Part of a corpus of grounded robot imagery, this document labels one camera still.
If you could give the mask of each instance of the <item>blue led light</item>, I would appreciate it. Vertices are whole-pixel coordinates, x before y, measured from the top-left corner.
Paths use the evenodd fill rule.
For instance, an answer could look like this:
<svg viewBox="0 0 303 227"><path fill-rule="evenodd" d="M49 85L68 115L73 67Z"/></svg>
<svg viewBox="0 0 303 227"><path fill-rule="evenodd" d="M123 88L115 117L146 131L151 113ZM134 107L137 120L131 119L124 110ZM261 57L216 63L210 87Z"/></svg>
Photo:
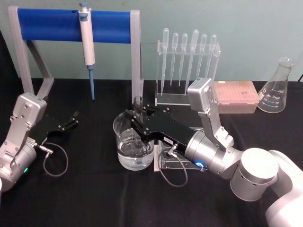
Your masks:
<svg viewBox="0 0 303 227"><path fill-rule="evenodd" d="M196 162L195 165L200 168L204 168L204 165L201 162Z"/></svg>

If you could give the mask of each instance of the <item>glass flask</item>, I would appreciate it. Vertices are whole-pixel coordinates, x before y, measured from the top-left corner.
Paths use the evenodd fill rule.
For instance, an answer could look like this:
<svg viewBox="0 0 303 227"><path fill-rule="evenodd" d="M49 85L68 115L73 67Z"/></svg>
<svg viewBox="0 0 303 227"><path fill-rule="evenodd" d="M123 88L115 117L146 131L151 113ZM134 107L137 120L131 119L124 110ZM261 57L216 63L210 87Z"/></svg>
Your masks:
<svg viewBox="0 0 303 227"><path fill-rule="evenodd" d="M141 97L134 99L134 114L143 119L140 106L143 105ZM118 158L123 167L129 170L142 170L153 161L153 145L151 141L144 144L140 136L131 127L131 121L125 118L125 114L119 114L113 124L116 134Z"/></svg>
<svg viewBox="0 0 303 227"><path fill-rule="evenodd" d="M278 113L284 110L288 75L293 66L294 61L291 58L280 58L276 72L258 93L259 109L267 113Z"/></svg>

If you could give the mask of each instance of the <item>blue foam bar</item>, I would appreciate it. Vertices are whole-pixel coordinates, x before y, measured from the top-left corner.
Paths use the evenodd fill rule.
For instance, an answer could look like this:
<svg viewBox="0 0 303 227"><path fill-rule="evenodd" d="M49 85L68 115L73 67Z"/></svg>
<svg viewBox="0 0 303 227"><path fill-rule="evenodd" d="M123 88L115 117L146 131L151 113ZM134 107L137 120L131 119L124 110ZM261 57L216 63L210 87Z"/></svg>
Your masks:
<svg viewBox="0 0 303 227"><path fill-rule="evenodd" d="M18 9L23 40L81 42L79 14L65 9ZM92 11L96 43L131 43L130 12Z"/></svg>

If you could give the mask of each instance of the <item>transfer pipette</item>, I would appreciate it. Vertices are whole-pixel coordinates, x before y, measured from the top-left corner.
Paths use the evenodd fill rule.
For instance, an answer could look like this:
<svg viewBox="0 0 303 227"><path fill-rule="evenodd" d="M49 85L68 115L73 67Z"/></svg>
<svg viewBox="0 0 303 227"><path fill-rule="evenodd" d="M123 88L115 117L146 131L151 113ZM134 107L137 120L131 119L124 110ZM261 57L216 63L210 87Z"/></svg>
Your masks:
<svg viewBox="0 0 303 227"><path fill-rule="evenodd" d="M84 61L89 70L91 98L95 101L94 75L93 69L95 64L93 29L91 25L91 8L86 2L80 3L79 21L81 28L81 37L83 44Z"/></svg>
<svg viewBox="0 0 303 227"><path fill-rule="evenodd" d="M184 33L182 35L182 41L181 41L182 53L181 53L180 68L179 68L179 86L180 86L180 81L181 81L181 76L182 76L182 69L183 69L185 50L186 50L186 46L187 46L187 39L188 39L188 35L186 33Z"/></svg>
<svg viewBox="0 0 303 227"><path fill-rule="evenodd" d="M171 65L170 65L170 85L171 85L171 82L172 82L172 77L174 75L175 57L176 57L177 46L178 46L178 38L179 38L178 33L174 33L172 35L172 43L171 43L172 54L171 54Z"/></svg>
<svg viewBox="0 0 303 227"><path fill-rule="evenodd" d="M163 29L163 39L162 39L162 47L163 47L163 63L162 63L162 79L161 79L161 95L164 89L164 81L165 81L165 68L166 68L166 55L167 48L169 46L169 29Z"/></svg>
<svg viewBox="0 0 303 227"><path fill-rule="evenodd" d="M197 46L197 42L198 42L198 37L199 37L199 31L197 29L195 29L193 31L193 34L191 36L191 42L190 42L190 57L189 57L189 65L188 65L188 71L187 71L187 77L186 77L186 84L185 84L185 91L184 91L184 95L187 92L187 88L189 85L189 80L190 80L190 74L191 74L191 68L193 66L193 59L194 59L194 54L195 54L195 49Z"/></svg>
<svg viewBox="0 0 303 227"><path fill-rule="evenodd" d="M207 59L207 65L206 65L206 70L205 70L205 77L206 78L209 77L208 73L209 73L210 61L212 59L213 50L214 50L214 46L216 44L216 40L217 40L217 36L215 34L213 34L212 37L210 38L210 43L209 43L209 56L208 56L208 59Z"/></svg>
<svg viewBox="0 0 303 227"><path fill-rule="evenodd" d="M206 41L207 41L207 34L203 34L201 36L201 41L200 41L200 56L198 59L198 67L197 67L197 78L199 77L200 74L200 69L201 69L201 64L202 64L202 58L204 55L204 50L205 50L205 46L206 46Z"/></svg>

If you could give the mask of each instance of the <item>light green wall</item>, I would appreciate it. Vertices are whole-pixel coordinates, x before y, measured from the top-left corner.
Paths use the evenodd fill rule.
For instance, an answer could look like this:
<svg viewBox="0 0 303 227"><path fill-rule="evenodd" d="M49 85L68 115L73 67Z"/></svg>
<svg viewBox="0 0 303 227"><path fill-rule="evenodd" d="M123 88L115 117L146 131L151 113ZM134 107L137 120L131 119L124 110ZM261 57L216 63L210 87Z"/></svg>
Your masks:
<svg viewBox="0 0 303 227"><path fill-rule="evenodd" d="M297 59L303 47L303 2L301 0L90 0L93 10L141 11L143 76L155 78L156 43L164 27L170 33L217 34L221 57L217 80L268 80L277 59ZM75 0L2 0L0 29L16 63L11 40L8 5L23 8L78 9ZM87 78L81 43L39 41L55 78ZM95 78L130 79L130 46L96 44ZM290 80L303 73L303 58L291 72ZM30 57L33 77L39 70Z"/></svg>

